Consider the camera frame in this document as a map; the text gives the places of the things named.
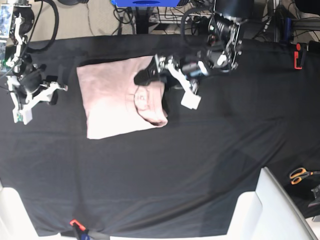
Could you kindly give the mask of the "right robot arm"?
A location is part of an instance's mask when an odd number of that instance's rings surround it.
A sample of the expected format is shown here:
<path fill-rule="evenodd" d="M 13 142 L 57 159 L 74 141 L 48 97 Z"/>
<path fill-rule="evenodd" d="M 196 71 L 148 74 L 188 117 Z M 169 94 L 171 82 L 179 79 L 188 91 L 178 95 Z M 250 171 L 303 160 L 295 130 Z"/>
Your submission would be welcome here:
<path fill-rule="evenodd" d="M 27 0 L 7 0 L 0 6 L 0 77 L 6 80 L 3 89 L 11 97 L 14 108 L 13 121 L 27 125 L 32 119 L 32 109 L 38 103 L 55 105 L 58 91 L 67 91 L 57 76 L 45 75 L 47 66 L 33 63 L 32 54 L 47 51 L 54 43 L 59 27 L 56 4 L 48 0 L 54 13 L 51 39 L 40 49 L 30 47 L 39 17 L 35 16 Z"/>

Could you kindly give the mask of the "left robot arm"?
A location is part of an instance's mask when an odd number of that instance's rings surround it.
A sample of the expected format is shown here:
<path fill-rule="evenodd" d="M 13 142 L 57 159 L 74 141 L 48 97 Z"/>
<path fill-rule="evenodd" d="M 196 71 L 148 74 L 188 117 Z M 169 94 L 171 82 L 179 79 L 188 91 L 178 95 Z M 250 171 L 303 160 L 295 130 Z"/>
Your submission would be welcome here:
<path fill-rule="evenodd" d="M 212 0 L 187 10 L 180 22 L 180 39 L 188 51 L 154 55 L 149 65 L 134 77 L 138 86 L 162 82 L 173 87 L 173 80 L 184 90 L 181 105 L 196 110 L 201 97 L 198 95 L 200 81 L 213 71 L 229 73 L 238 67 L 242 54 L 242 25 L 253 14 L 253 0 Z M 186 19 L 193 13 L 208 11 L 207 37 L 196 45 L 187 39 Z"/>

